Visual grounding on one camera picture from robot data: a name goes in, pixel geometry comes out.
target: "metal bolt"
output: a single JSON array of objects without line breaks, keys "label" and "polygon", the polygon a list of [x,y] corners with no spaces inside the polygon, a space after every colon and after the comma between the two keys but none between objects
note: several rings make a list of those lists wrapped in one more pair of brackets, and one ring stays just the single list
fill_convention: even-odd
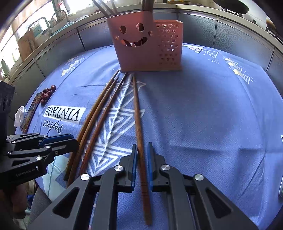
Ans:
[{"label": "metal bolt", "polygon": [[117,171],[117,172],[120,172],[120,171],[122,171],[123,169],[124,169],[124,167],[121,166],[121,165],[116,165],[116,166],[114,167],[114,170]]},{"label": "metal bolt", "polygon": [[170,169],[170,165],[162,165],[161,169],[164,171],[168,171]]},{"label": "metal bolt", "polygon": [[88,175],[87,173],[81,175],[82,180],[88,180],[89,178],[90,178],[90,175]]},{"label": "metal bolt", "polygon": [[204,177],[201,174],[197,174],[197,175],[195,175],[195,179],[198,180],[198,181],[201,181],[201,180],[204,179]]}]

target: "table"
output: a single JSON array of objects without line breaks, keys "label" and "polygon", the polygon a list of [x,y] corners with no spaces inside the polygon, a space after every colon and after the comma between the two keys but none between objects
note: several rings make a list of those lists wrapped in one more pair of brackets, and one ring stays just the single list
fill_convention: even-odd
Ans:
[{"label": "table", "polygon": [[[283,175],[282,98],[260,66],[220,50],[184,45],[182,71],[136,73],[145,149],[152,142],[156,153],[181,173],[203,174],[266,229],[283,204],[278,196]],[[48,103],[38,106],[29,133],[71,133],[76,138],[118,68],[113,46],[84,52],[59,66],[26,106],[36,93],[56,85]],[[100,175],[113,167],[130,154],[134,143],[129,77],[110,109],[88,173]],[[47,174],[37,179],[51,200],[66,188],[68,158],[69,154],[55,157]],[[147,227],[137,176],[135,191],[119,194],[117,229],[168,229],[165,197],[151,193],[151,199],[153,226]]]}]

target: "pink basket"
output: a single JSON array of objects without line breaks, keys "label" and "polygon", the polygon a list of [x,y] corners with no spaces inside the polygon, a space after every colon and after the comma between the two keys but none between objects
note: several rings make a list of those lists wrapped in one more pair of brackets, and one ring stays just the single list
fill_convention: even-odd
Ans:
[{"label": "pink basket", "polygon": [[107,23],[122,72],[181,69],[182,22],[153,20],[149,11],[138,11],[110,17]]}]

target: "crumpled tissue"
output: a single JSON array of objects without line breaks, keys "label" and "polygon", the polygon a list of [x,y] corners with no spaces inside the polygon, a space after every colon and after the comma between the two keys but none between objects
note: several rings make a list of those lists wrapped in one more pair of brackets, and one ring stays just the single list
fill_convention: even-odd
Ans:
[{"label": "crumpled tissue", "polygon": [[23,123],[23,119],[25,118],[25,114],[27,110],[24,106],[21,106],[15,114],[15,127],[20,127]]}]

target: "faucet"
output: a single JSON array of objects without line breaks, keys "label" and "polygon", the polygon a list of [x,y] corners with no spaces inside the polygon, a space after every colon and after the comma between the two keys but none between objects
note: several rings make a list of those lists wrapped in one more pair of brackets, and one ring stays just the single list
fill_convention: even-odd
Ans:
[{"label": "faucet", "polygon": [[69,17],[68,17],[68,15],[67,15],[67,13],[66,13],[66,11],[64,11],[64,10],[58,10],[58,11],[56,11],[53,15],[52,15],[52,17],[51,17],[51,19],[54,17],[54,15],[56,14],[56,13],[58,13],[58,12],[64,12],[64,14],[65,14],[65,16],[66,16],[66,19],[67,19],[67,21],[69,22],[69,23],[71,23],[70,22],[70,20],[69,20]]},{"label": "faucet", "polygon": [[39,18],[39,19],[37,19],[35,22],[33,22],[32,24],[30,24],[29,27],[27,28],[27,30],[29,31],[30,27],[31,27],[34,23],[36,23],[37,21],[39,21],[40,19],[44,19],[44,20],[45,20],[45,23],[46,23],[47,28],[48,28],[48,36],[51,37],[52,34],[53,34],[53,30],[50,28],[48,21],[47,21],[46,18],[44,18],[44,17]]}]

